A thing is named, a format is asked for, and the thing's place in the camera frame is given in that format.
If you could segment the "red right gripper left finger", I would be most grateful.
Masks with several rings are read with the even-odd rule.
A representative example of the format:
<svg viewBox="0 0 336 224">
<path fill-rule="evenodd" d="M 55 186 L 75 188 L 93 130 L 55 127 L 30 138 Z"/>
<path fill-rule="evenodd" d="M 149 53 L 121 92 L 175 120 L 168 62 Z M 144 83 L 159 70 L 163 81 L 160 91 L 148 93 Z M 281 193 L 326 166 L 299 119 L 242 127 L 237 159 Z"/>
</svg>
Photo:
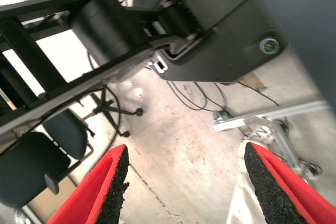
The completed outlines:
<svg viewBox="0 0 336 224">
<path fill-rule="evenodd" d="M 49 223 L 118 223 L 128 166 L 126 145 L 107 151 Z"/>
</svg>

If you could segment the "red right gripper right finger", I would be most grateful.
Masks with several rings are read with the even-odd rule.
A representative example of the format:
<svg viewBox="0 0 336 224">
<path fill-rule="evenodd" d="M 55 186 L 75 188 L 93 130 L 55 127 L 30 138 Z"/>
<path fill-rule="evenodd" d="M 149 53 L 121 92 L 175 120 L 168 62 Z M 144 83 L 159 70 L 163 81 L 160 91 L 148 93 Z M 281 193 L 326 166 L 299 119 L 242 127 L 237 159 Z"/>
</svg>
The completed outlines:
<svg viewBox="0 0 336 224">
<path fill-rule="evenodd" d="M 335 206 L 269 149 L 248 142 L 244 161 L 266 223 L 335 223 Z"/>
</svg>

